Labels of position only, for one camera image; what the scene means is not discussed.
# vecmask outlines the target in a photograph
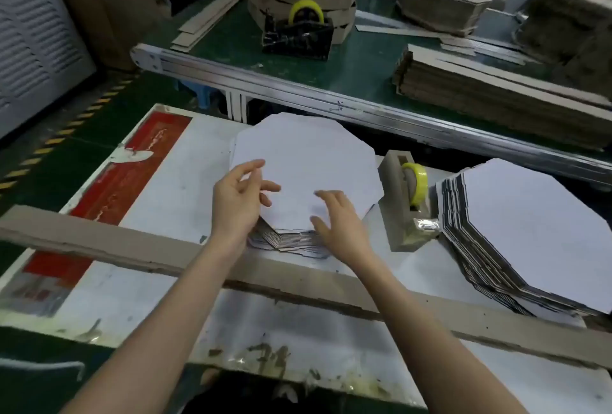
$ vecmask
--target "forearm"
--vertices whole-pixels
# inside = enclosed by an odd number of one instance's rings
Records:
[[[526,412],[378,257],[361,262],[355,273],[374,299],[432,413]]]
[[[162,412],[234,263],[230,251],[211,239],[63,414]]]

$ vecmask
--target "red stripe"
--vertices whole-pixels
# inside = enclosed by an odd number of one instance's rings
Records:
[[[135,163],[108,164],[70,215],[118,225],[190,121],[187,116],[151,113],[126,147],[153,151],[153,155]],[[62,279],[63,286],[74,288],[91,263],[89,258],[37,251],[23,270]]]

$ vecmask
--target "yellow and black floor tape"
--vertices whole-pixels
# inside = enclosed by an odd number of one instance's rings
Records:
[[[87,119],[93,116],[97,110],[100,110],[106,105],[110,103],[113,97],[118,95],[120,91],[122,91],[125,87],[130,85],[135,78],[138,78],[139,74],[136,74],[130,78],[126,78],[120,80],[118,85],[115,85],[111,88],[110,91],[104,93],[101,98],[98,98],[92,105],[90,105],[84,112],[78,115],[73,121],[70,121],[65,125],[65,128],[61,131],[57,132],[53,138],[48,139],[44,145],[35,150],[34,153],[21,163],[19,163],[19,167],[14,171],[9,172],[3,178],[0,179],[0,197],[2,197],[3,193],[15,186],[19,179],[25,175],[27,175],[32,166],[41,162],[44,155],[52,152],[57,145],[62,143],[66,137],[69,137],[77,127],[81,124],[84,124]]]

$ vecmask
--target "louvered door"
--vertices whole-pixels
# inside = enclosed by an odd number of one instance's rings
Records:
[[[0,0],[0,137],[94,71],[62,0]]]

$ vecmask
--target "green floor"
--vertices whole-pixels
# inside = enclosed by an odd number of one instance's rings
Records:
[[[58,211],[88,176],[108,157],[115,146],[155,104],[197,111],[190,93],[176,91],[172,79],[144,73],[125,90],[105,104],[71,136],[18,183],[0,196],[0,214],[13,204],[30,205]],[[0,163],[16,169],[28,155],[11,151],[0,152]],[[4,272],[23,251],[0,242],[0,272]],[[63,340],[11,328],[0,328],[0,357],[38,363],[82,361],[86,364],[85,380],[110,356],[112,350],[91,344]],[[203,368],[188,364],[175,390],[169,411],[173,412],[193,396],[198,388]],[[82,385],[76,380],[76,370],[23,372],[0,369],[0,405],[5,414],[36,412],[56,413]],[[329,400],[331,412],[414,411],[409,407],[382,403],[354,396],[320,394]]]

